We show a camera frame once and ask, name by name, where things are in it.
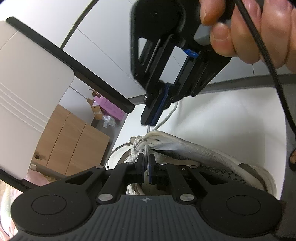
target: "shoe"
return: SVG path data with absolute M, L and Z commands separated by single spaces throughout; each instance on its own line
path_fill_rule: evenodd
M 276 196 L 276 184 L 271 174 L 262 167 L 242 163 L 218 150 L 197 145 L 162 131 L 151 131 L 145 136 L 132 137 L 130 142 L 116 148 L 108 160 L 112 168 L 118 163 L 136 162 L 138 154 L 149 145 L 157 163 L 199 165 L 226 178 L 243 182 Z

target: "white logo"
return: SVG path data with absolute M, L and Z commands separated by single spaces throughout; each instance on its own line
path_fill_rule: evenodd
M 148 197 L 145 197 L 145 198 L 143 198 L 143 199 L 141 199 L 143 202 L 145 202 L 145 203 L 147 203 L 147 202 L 149 202 L 151 199 L 150 198 L 148 198 Z

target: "silver screw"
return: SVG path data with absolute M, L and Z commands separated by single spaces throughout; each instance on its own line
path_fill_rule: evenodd
M 98 196 L 98 199 L 102 202 L 110 201 L 113 198 L 113 196 L 109 193 L 103 193 Z
M 194 199 L 194 196 L 192 194 L 189 194 L 189 193 L 185 193 L 185 194 L 182 194 L 180 196 L 180 199 L 182 201 L 185 201 L 185 202 L 189 202 L 189 201 L 192 201 Z

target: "blue clip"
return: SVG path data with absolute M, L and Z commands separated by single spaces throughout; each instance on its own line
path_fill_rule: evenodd
M 187 54 L 189 57 L 191 58 L 197 58 L 199 56 L 199 53 L 196 53 L 190 49 L 186 49 L 186 50 L 183 50 L 185 54 Z

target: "wooden cabinet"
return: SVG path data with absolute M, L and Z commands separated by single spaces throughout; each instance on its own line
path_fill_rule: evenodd
M 32 161 L 70 176 L 100 164 L 108 142 L 107 135 L 58 105 Z

